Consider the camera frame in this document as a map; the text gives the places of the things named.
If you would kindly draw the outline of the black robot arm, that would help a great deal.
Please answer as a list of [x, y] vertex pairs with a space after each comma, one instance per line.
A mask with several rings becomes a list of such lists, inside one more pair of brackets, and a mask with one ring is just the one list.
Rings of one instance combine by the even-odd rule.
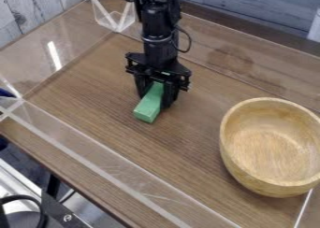
[[188, 43], [192, 39], [179, 27], [179, 0], [124, 0], [135, 5], [140, 22], [143, 53], [127, 52], [125, 72], [133, 76], [139, 97], [144, 97], [157, 82], [163, 87], [159, 107], [168, 108], [176, 101], [179, 91], [188, 90], [191, 70], [179, 63], [179, 33]]

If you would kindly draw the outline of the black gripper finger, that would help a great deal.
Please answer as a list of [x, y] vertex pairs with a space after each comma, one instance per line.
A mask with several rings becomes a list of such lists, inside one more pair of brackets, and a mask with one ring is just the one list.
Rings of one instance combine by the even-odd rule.
[[175, 102], [179, 94], [179, 86], [171, 81], [163, 83], [163, 92], [160, 97], [160, 108], [168, 108]]
[[137, 95], [139, 97], [144, 97], [152, 85], [152, 79], [148, 78], [145, 75], [135, 75], [133, 79], [135, 79]]

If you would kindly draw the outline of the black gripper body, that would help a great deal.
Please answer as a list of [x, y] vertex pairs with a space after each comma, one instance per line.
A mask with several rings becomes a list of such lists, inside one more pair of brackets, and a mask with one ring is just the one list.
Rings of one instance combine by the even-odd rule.
[[188, 90], [191, 70], [178, 60], [175, 36], [141, 36], [143, 52], [127, 52], [125, 72], [145, 75], [152, 83], [171, 81], [178, 84], [179, 91]]

